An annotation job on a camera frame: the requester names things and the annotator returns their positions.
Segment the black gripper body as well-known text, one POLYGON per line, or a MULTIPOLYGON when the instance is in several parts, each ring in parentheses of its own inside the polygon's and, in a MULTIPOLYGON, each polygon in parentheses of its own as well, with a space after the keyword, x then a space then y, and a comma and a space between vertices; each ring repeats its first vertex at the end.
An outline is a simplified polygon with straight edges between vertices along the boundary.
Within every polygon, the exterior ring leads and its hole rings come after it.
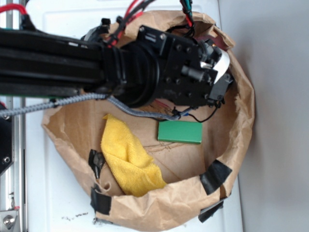
POLYGON ((151 100, 191 107, 224 101, 234 81, 228 72, 230 57, 212 39, 196 41, 141 26, 136 42, 154 64, 151 100))

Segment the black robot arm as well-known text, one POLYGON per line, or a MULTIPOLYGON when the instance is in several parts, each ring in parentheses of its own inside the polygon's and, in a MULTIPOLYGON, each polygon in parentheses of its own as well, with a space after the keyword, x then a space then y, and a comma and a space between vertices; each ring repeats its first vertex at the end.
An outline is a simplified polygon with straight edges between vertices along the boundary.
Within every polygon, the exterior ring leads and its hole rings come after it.
POLYGON ((115 97, 131 108, 166 99, 213 106, 233 82, 229 55, 211 39, 196 41, 141 26, 135 41, 110 47, 93 33, 76 40, 36 30, 0 31, 1 95, 65 98, 82 91, 115 97))

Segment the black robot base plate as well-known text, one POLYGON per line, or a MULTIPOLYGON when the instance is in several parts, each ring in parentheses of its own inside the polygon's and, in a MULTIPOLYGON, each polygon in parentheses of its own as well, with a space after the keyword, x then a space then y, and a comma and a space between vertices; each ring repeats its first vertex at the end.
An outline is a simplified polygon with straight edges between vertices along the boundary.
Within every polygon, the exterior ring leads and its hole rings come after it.
POLYGON ((12 120, 9 116, 0 116, 0 175, 3 175, 13 162, 12 120))

